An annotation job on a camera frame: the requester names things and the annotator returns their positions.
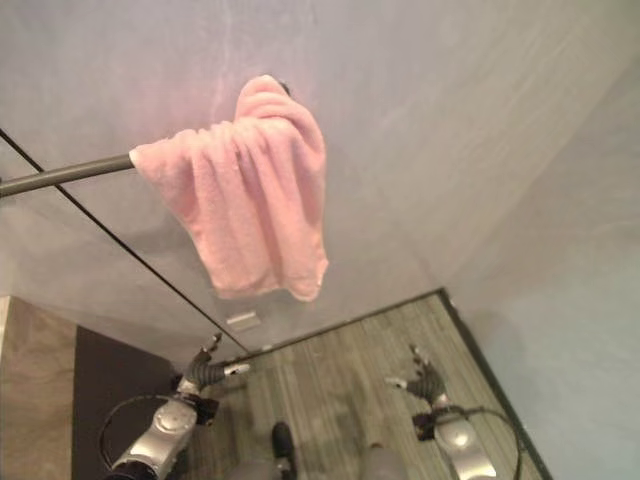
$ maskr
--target white wall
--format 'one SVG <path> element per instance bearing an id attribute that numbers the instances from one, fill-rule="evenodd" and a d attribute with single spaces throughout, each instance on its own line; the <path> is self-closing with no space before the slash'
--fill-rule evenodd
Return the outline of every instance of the white wall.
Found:
<path id="1" fill-rule="evenodd" d="M 51 168 L 228 119 L 253 75 L 288 82 L 328 144 L 314 304 L 217 299 L 135 172 L 69 186 L 208 315 L 256 309 L 254 349 L 447 284 L 628 66 L 638 18 L 622 0 L 5 1 L 0 125 Z"/>
<path id="2" fill-rule="evenodd" d="M 640 470 L 640 60 L 451 282 L 555 478 Z"/>

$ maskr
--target wall outlet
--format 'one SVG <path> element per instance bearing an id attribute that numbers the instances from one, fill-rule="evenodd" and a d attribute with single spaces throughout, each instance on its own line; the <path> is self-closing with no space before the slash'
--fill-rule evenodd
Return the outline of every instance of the wall outlet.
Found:
<path id="1" fill-rule="evenodd" d="M 227 325 L 234 332 L 243 332 L 253 327 L 257 327 L 262 322 L 256 312 L 245 312 L 227 318 Z"/>

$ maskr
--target robotic hand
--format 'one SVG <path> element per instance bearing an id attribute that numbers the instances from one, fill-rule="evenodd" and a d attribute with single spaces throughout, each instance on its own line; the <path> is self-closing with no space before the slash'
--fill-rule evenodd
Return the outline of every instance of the robotic hand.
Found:
<path id="1" fill-rule="evenodd" d="M 429 360 L 421 355 L 415 345 L 410 345 L 410 349 L 418 367 L 418 379 L 407 381 L 387 378 L 386 382 L 426 400 L 431 406 L 430 413 L 413 417 L 418 439 L 435 440 L 459 480 L 496 477 L 495 468 L 478 440 L 466 411 L 449 399 L 442 377 Z"/>
<path id="2" fill-rule="evenodd" d="M 195 426 L 211 425 L 218 402 L 203 398 L 202 389 L 250 368 L 248 364 L 226 367 L 209 365 L 211 353 L 218 348 L 221 339 L 222 335 L 217 334 L 209 345 L 196 354 L 174 395 L 167 397 L 167 402 L 156 410 L 149 429 L 113 465 L 110 465 L 108 457 L 105 458 L 105 463 L 111 469 L 105 480 L 164 480 L 173 468 L 177 455 L 189 443 Z"/>

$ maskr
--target black trim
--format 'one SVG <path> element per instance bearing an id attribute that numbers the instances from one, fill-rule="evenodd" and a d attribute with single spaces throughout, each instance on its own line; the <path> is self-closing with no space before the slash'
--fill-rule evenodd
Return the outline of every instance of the black trim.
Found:
<path id="1" fill-rule="evenodd" d="M 7 142 L 7 144 L 15 150 L 15 152 L 20 155 L 29 165 L 35 168 L 38 172 L 44 172 L 45 170 L 36 162 L 31 156 L 25 152 L 20 145 L 18 145 L 7 133 L 0 128 L 0 137 Z M 158 272 L 155 268 L 153 268 L 146 260 L 144 260 L 140 255 L 138 255 L 129 245 L 124 243 L 115 233 L 113 233 L 109 228 L 98 220 L 95 215 L 93 215 L 89 210 L 87 210 L 73 195 L 71 195 L 64 187 L 60 185 L 54 185 L 54 187 L 67 199 L 69 200 L 78 210 L 80 210 L 85 216 L 89 218 L 93 223 L 96 224 L 100 230 L 111 238 L 120 248 L 122 248 L 125 252 L 135 258 L 138 262 L 142 264 L 147 270 L 153 273 L 162 283 L 164 283 L 167 287 L 169 287 L 174 293 L 176 293 L 180 298 L 182 298 L 185 302 L 187 302 L 191 307 L 198 311 L 204 318 L 206 318 L 209 323 L 214 325 L 220 331 L 224 332 L 231 340 L 233 340 L 242 350 L 248 352 L 247 350 L 233 335 L 231 335 L 228 331 L 226 331 L 218 322 L 216 322 L 213 318 L 211 318 L 204 310 L 202 310 L 198 305 L 196 305 L 189 297 L 187 297 L 181 290 L 178 289 L 175 285 L 173 285 L 169 280 L 167 280 L 160 272 Z"/>
<path id="2" fill-rule="evenodd" d="M 473 338 L 473 333 L 471 333 L 471 330 L 469 330 L 469 327 L 467 327 L 467 325 L 462 321 L 462 319 L 460 318 L 460 314 L 458 313 L 458 310 L 451 302 L 451 297 L 449 297 L 449 293 L 445 288 L 441 288 L 434 293 L 438 295 L 438 298 L 440 298 L 440 301 L 442 302 L 445 309 L 447 310 L 447 313 L 453 320 L 453 324 L 456 326 L 458 333 L 460 333 L 462 340 L 464 340 L 465 345 L 469 349 L 469 353 L 471 353 L 473 360 L 476 362 L 476 364 L 478 365 L 478 368 L 480 368 L 480 371 L 482 372 L 482 375 L 487 380 L 487 383 L 489 384 L 489 388 L 491 388 L 491 391 L 496 396 L 498 403 L 500 403 L 500 406 L 502 407 L 504 412 L 507 414 L 507 417 L 509 417 L 509 420 L 511 420 L 511 423 L 513 424 L 516 431 L 518 432 L 518 435 L 522 440 L 522 444 L 526 448 L 527 453 L 531 457 L 531 460 L 536 466 L 538 472 L 540 472 L 540 476 L 542 477 L 543 480 L 553 480 L 553 477 L 551 476 L 551 472 L 549 472 L 549 469 L 547 468 L 546 464 L 542 460 L 542 457 L 540 456 L 540 453 L 536 449 L 533 443 L 533 440 L 531 440 L 531 437 L 525 430 L 524 425 L 520 421 L 518 414 L 513 408 L 513 405 L 511 405 L 509 398 L 504 393 L 504 390 L 500 386 L 498 379 L 496 378 L 495 374 L 491 370 L 491 367 L 489 366 L 489 362 L 487 362 L 487 359 L 482 353 L 482 350 L 480 350 L 480 347 L 476 343 L 475 338 Z"/>

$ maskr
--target black cable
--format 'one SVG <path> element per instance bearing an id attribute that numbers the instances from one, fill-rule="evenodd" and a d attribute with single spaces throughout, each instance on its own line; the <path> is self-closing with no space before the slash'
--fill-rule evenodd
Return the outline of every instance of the black cable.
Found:
<path id="1" fill-rule="evenodd" d="M 105 433 L 109 425 L 111 425 L 113 416 L 116 413 L 118 413 L 118 411 L 122 407 L 130 405 L 132 403 L 141 402 L 144 400 L 167 400 L 168 401 L 168 400 L 172 400 L 172 398 L 166 395 L 138 395 L 137 397 L 132 397 L 128 400 L 124 400 L 123 402 L 120 402 L 119 404 L 117 404 L 115 407 L 111 409 L 111 411 L 105 418 L 104 423 L 102 424 L 102 428 L 100 429 L 100 432 L 98 433 L 98 451 L 100 452 L 100 458 L 102 459 L 102 463 L 104 463 L 104 466 L 107 467 L 107 470 L 111 470 L 111 468 L 113 467 L 113 461 L 111 460 L 109 452 L 107 451 L 107 447 L 105 444 Z"/>
<path id="2" fill-rule="evenodd" d="M 456 417 L 450 417 L 450 414 L 457 414 Z M 459 405 L 448 405 L 446 407 L 439 408 L 431 412 L 431 415 L 435 418 L 435 425 L 444 425 L 446 423 L 455 422 L 459 419 L 459 417 L 464 417 L 465 419 L 469 419 L 475 415 L 492 415 L 494 417 L 502 420 L 513 433 L 513 437 L 515 439 L 516 444 L 516 464 L 513 472 L 513 480 L 519 480 L 522 474 L 522 440 L 520 439 L 520 435 L 518 434 L 518 430 L 516 430 L 515 425 L 511 422 L 511 420 L 502 412 L 497 410 L 492 410 L 486 407 L 474 407 L 474 408 L 462 408 Z"/>

